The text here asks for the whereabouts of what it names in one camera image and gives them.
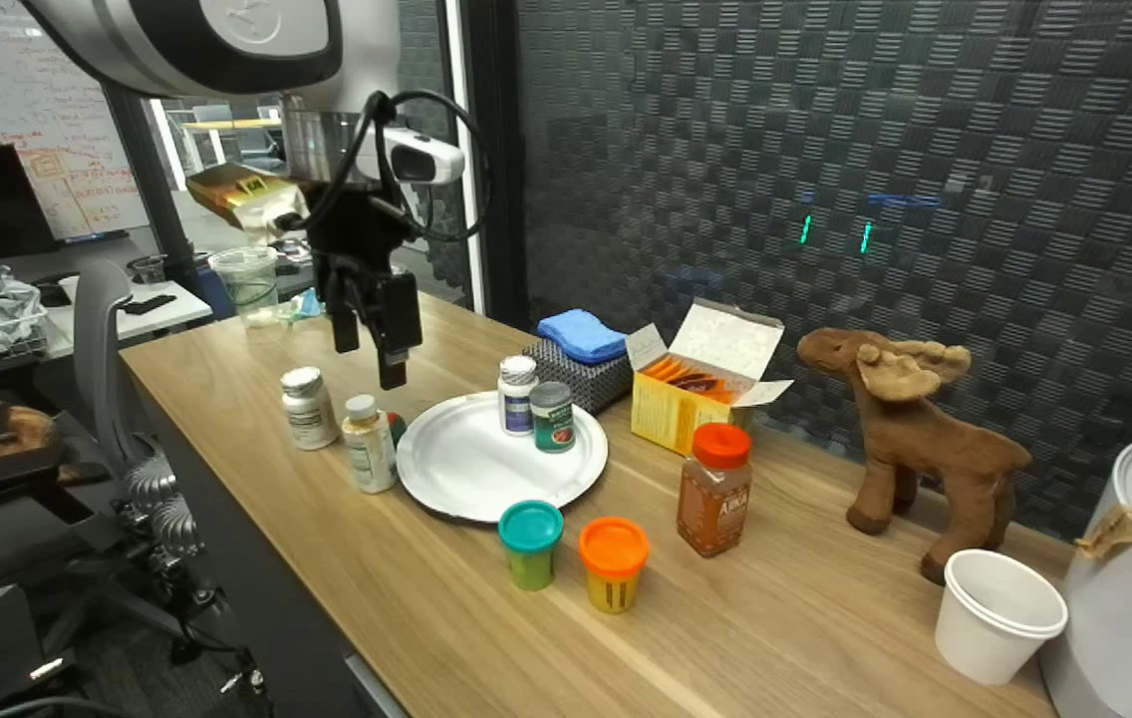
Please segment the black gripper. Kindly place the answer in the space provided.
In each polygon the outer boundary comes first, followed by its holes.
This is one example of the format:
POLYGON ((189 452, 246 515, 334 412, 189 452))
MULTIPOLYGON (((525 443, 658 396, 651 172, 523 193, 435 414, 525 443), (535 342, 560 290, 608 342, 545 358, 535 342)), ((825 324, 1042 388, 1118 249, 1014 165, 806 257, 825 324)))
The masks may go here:
MULTIPOLYGON (((309 245, 315 278, 327 282, 327 321, 334 352, 358 352, 355 275, 388 275, 390 251, 414 237, 408 200, 379 184, 309 184, 309 245)), ((408 358, 422 342, 419 286, 412 275, 388 275, 376 286, 372 336, 379 347, 379 388, 408 384, 408 358)))

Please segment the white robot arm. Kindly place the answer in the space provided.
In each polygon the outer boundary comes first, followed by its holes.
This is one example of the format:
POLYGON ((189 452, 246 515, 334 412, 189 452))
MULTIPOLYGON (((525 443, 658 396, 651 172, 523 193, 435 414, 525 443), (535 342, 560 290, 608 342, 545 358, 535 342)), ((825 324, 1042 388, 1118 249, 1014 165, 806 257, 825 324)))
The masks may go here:
POLYGON ((331 339, 372 336, 379 384, 402 388, 422 342, 419 290, 390 273, 412 213, 390 174, 398 100, 396 0, 22 0, 54 44, 103 86, 153 100, 279 94, 298 116, 351 120, 323 172, 293 158, 309 193, 309 245, 331 339))

